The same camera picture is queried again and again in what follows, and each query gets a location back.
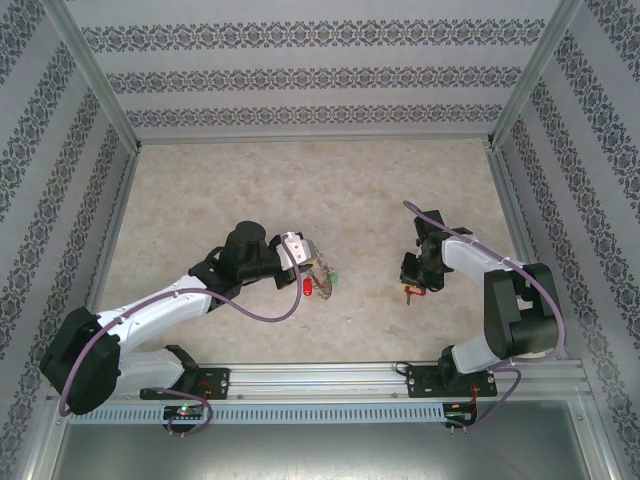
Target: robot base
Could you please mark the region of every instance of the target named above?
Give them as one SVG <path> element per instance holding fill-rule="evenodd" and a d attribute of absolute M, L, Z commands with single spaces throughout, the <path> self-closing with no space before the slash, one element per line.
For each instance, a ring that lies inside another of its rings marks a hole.
<path fill-rule="evenodd" d="M 167 345 L 165 347 L 182 362 L 184 372 L 173 390 L 190 393 L 207 400 L 226 400 L 229 391 L 228 368 L 206 368 L 200 367 L 191 356 L 178 345 Z M 183 397 L 161 393 L 150 388 L 140 390 L 141 400 L 184 400 Z"/>
<path fill-rule="evenodd" d="M 461 374 L 455 368 L 452 347 L 443 350 L 438 365 L 407 364 L 402 373 L 407 379 L 409 398 L 495 397 L 495 378 L 488 371 Z"/>

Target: gray metal surface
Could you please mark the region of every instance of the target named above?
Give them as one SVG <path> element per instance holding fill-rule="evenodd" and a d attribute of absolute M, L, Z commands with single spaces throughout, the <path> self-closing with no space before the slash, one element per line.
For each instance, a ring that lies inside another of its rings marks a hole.
<path fill-rule="evenodd" d="M 535 263 L 537 261 L 536 255 L 531 244 L 531 239 L 529 238 L 529 232 L 527 232 L 527 227 L 524 223 L 522 212 L 518 207 L 518 200 L 513 189 L 513 184 L 509 179 L 502 153 L 500 153 L 499 149 L 494 149 L 488 140 L 484 141 L 483 144 L 516 257 L 523 263 Z"/>
<path fill-rule="evenodd" d="M 56 479 L 588 478 L 566 402 L 513 402 L 477 431 L 435 424 L 69 425 Z"/>

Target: cable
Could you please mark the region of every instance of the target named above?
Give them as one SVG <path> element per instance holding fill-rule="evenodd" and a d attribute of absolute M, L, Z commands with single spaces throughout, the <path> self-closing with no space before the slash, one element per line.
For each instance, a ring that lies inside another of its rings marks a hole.
<path fill-rule="evenodd" d="M 284 248 L 285 253 L 289 257 L 291 264 L 293 265 L 293 271 L 296 276 L 296 285 L 297 285 L 296 300 L 293 302 L 293 305 L 291 306 L 291 308 L 287 313 L 285 313 L 284 315 L 280 315 L 279 317 L 273 317 L 273 318 L 256 315 L 246 310 L 245 308 L 241 307 L 237 303 L 231 301 L 227 297 L 223 297 L 219 293 L 210 292 L 209 290 L 205 290 L 203 288 L 181 288 L 179 290 L 174 290 L 172 292 L 165 292 L 165 293 L 161 293 L 160 295 L 156 295 L 155 297 L 151 297 L 148 300 L 145 300 L 144 302 L 139 303 L 135 307 L 132 307 L 126 312 L 123 312 L 122 315 L 120 315 L 119 317 L 114 318 L 111 322 L 109 322 L 107 325 L 105 325 L 100 330 L 98 330 L 98 332 L 91 338 L 91 340 L 87 342 L 87 344 L 84 346 L 84 348 L 76 358 L 76 361 L 74 362 L 73 366 L 71 367 L 71 370 L 69 371 L 69 375 L 67 376 L 67 380 L 64 384 L 64 387 L 62 388 L 62 393 L 60 394 L 60 403 L 58 404 L 58 413 L 60 414 L 60 416 L 66 417 L 71 414 L 71 409 L 65 410 L 65 405 L 67 404 L 67 399 L 69 398 L 69 392 L 71 391 L 71 386 L 73 385 L 73 381 L 75 380 L 76 375 L 78 374 L 78 370 L 80 369 L 82 362 L 84 362 L 85 358 L 87 357 L 87 355 L 89 354 L 93 346 L 98 342 L 98 340 L 100 340 L 100 338 L 102 338 L 109 330 L 111 330 L 116 325 L 120 325 L 124 323 L 124 320 L 129 318 L 134 313 L 139 312 L 143 308 L 148 307 L 149 305 L 159 300 L 162 300 L 168 297 L 178 297 L 180 295 L 184 295 L 187 293 L 201 293 L 204 295 L 209 295 L 210 297 L 213 297 L 216 300 L 221 301 L 222 303 L 226 303 L 227 305 L 230 305 L 231 307 L 235 308 L 236 310 L 238 310 L 240 313 L 243 313 L 247 317 L 252 318 L 254 320 L 258 320 L 260 322 L 268 322 L 268 323 L 281 322 L 289 318 L 291 315 L 293 315 L 293 312 L 295 312 L 296 309 L 298 308 L 298 305 L 300 305 L 300 299 L 302 298 L 302 276 L 300 275 L 300 268 L 298 268 L 298 264 L 295 258 L 293 257 L 293 253 L 291 253 L 291 250 L 289 250 L 287 243 L 282 242 L 282 246 Z M 190 395 L 190 394 L 183 394 L 178 392 L 174 395 L 184 396 L 184 395 Z M 206 399 L 196 397 L 195 395 L 192 395 L 188 398 L 196 399 L 197 401 L 205 405 L 207 409 L 210 410 L 211 413 L 213 413 L 211 409 L 211 405 L 209 405 L 209 402 L 207 402 Z"/>
<path fill-rule="evenodd" d="M 472 425 L 469 425 L 467 427 L 467 430 L 472 430 L 472 429 L 478 427 L 479 425 L 482 425 L 489 418 L 491 418 L 493 415 L 495 415 L 496 411 L 502 406 L 502 404 L 504 402 L 507 401 L 507 399 L 511 396 L 511 394 L 516 390 L 518 385 L 520 385 L 520 380 L 522 380 L 522 372 L 520 370 L 518 370 L 517 368 L 514 368 L 514 367 L 497 368 L 497 369 L 494 369 L 494 372 L 512 372 L 512 373 L 515 373 L 516 374 L 516 380 L 513 382 L 513 385 L 511 385 L 511 388 L 509 388 L 509 390 L 507 390 L 504 393 L 502 398 L 500 400 L 498 400 L 498 403 L 496 403 L 493 406 L 493 408 L 491 410 L 489 410 L 487 413 L 485 413 L 480 419 L 476 420 L 475 423 L 473 423 Z"/>
<path fill-rule="evenodd" d="M 546 300 L 546 302 L 549 304 L 549 307 L 553 311 L 553 315 L 554 315 L 554 317 L 556 319 L 556 323 L 558 325 L 558 341 L 556 343 L 556 346 L 554 347 L 554 349 L 551 352 L 549 352 L 548 354 L 546 354 L 546 355 L 544 355 L 542 357 L 537 357 L 537 358 L 515 357 L 515 358 L 517 358 L 517 360 L 519 362 L 522 362 L 522 363 L 539 363 L 539 362 L 544 362 L 546 360 L 554 358 L 556 355 L 560 354 L 560 352 L 562 350 L 562 347 L 564 346 L 564 341 L 565 341 L 565 338 L 566 338 L 566 330 L 565 330 L 565 326 L 564 326 L 564 320 L 562 318 L 562 313 L 560 312 L 560 308 L 556 304 L 555 300 L 551 297 L 549 292 L 547 292 L 547 290 L 540 284 L 540 282 L 538 282 L 535 278 L 533 278 L 531 275 L 529 275 L 527 272 L 525 272 L 518 265 L 516 265 L 515 263 L 510 261 L 508 258 L 503 257 L 498 252 L 496 252 L 496 251 L 490 249 L 489 247 L 483 245 L 479 241 L 472 240 L 467 235 L 462 235 L 462 234 L 456 232 L 455 230 L 447 227 L 446 225 L 442 225 L 440 222 L 437 222 L 437 221 L 427 217 L 413 203 L 405 200 L 404 202 L 402 202 L 402 204 L 405 207 L 407 207 L 412 213 L 414 213 L 415 215 L 420 217 L 422 220 L 424 220 L 425 222 L 430 223 L 431 225 L 433 225 L 435 227 L 438 227 L 439 229 L 447 232 L 448 234 L 459 238 L 460 240 L 462 240 L 464 243 L 466 243 L 468 245 L 473 245 L 475 248 L 477 248 L 481 252 L 486 253 L 491 258 L 493 258 L 493 259 L 497 260 L 498 262 L 506 265 L 507 267 L 513 269 L 516 273 L 518 273 L 522 277 L 524 277 L 525 280 L 527 280 L 531 284 L 531 286 L 533 288 L 535 288 L 538 291 L 538 293 L 540 293 L 540 296 L 542 296 L 542 298 L 544 298 Z M 497 362 L 494 365 L 491 365 L 488 368 L 495 370 L 496 368 L 499 368 L 502 365 L 506 365 L 508 363 L 511 363 L 511 361 L 512 361 L 511 358 L 507 358 L 505 360 Z"/>
<path fill-rule="evenodd" d="M 409 362 L 396 362 L 396 364 L 393 366 L 393 369 L 398 375 L 402 375 L 403 377 L 407 376 L 407 370 L 405 369 L 404 372 L 401 372 L 400 370 L 398 370 L 398 365 L 405 365 L 407 368 L 413 367 L 413 365 L 411 365 Z"/>

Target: enclosure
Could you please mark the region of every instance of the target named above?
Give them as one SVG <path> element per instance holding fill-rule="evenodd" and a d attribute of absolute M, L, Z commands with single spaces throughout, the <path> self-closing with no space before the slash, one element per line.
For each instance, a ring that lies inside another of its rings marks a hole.
<path fill-rule="evenodd" d="M 0 478 L 640 477 L 638 6 L 3 2 Z M 481 334 L 483 291 L 454 271 L 407 306 L 403 200 L 553 273 L 565 351 L 467 435 L 394 367 Z M 65 316 L 165 288 L 244 220 L 337 281 L 285 322 L 225 307 L 140 347 L 231 372 L 200 440 L 135 395 L 60 417 L 39 362 Z"/>

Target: marble floor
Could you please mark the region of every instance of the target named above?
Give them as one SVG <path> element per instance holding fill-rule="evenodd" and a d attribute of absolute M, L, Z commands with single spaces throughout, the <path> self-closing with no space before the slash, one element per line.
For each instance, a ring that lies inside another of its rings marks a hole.
<path fill-rule="evenodd" d="M 221 307 L 142 350 L 179 344 L 207 363 L 436 359 L 482 331 L 482 288 L 454 272 L 406 305 L 398 276 L 416 233 L 404 199 L 513 256 L 480 140 L 145 146 L 101 308 L 168 286 L 254 220 L 267 240 L 291 230 L 312 239 L 339 274 L 332 297 L 303 297 L 278 324 Z M 237 300 L 275 316 L 294 297 L 295 286 L 265 280 Z"/>

